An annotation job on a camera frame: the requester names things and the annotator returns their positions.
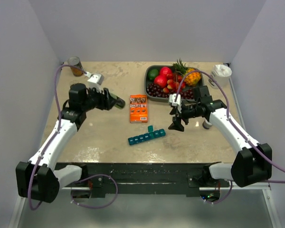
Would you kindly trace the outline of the teal weekly pill organizer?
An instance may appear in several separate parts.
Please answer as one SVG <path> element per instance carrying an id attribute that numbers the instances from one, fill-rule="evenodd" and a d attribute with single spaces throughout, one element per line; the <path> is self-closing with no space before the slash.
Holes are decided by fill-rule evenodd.
<path id="1" fill-rule="evenodd" d="M 155 140 L 155 139 L 165 137 L 165 136 L 166 136 L 166 132 L 164 129 L 155 130 L 152 125 L 149 125 L 147 133 L 128 138 L 128 144 L 132 146 L 132 145 L 140 144 L 143 142 L 148 142 L 148 141 Z"/>

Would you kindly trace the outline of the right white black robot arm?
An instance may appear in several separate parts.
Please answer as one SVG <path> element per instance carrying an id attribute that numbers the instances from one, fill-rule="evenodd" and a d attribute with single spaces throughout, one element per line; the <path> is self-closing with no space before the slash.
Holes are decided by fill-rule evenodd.
<path id="1" fill-rule="evenodd" d="M 213 100 L 207 86 L 193 90 L 195 102 L 190 105 L 182 103 L 178 94 L 172 94 L 168 103 L 173 116 L 170 130 L 184 131 L 183 123 L 189 119 L 203 117 L 206 123 L 215 126 L 236 153 L 233 163 L 215 162 L 205 165 L 202 182 L 209 187 L 220 179 L 233 181 L 239 187 L 266 181 L 272 176 L 272 149 L 267 144 L 260 144 L 250 136 L 233 118 L 228 105 L 221 100 Z"/>

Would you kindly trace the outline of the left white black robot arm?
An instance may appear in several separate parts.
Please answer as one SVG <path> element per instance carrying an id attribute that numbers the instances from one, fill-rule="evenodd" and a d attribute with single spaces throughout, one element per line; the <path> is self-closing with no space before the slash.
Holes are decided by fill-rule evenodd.
<path id="1" fill-rule="evenodd" d="M 16 166 L 19 196 L 51 203 L 61 188 L 73 182 L 85 186 L 89 175 L 82 165 L 71 164 L 56 170 L 57 160 L 80 129 L 88 111 L 95 108 L 109 111 L 113 107 L 123 109 L 125 101 L 110 93 L 108 88 L 88 88 L 82 83 L 71 85 L 68 100 L 64 102 L 49 137 L 28 162 L 21 161 Z"/>

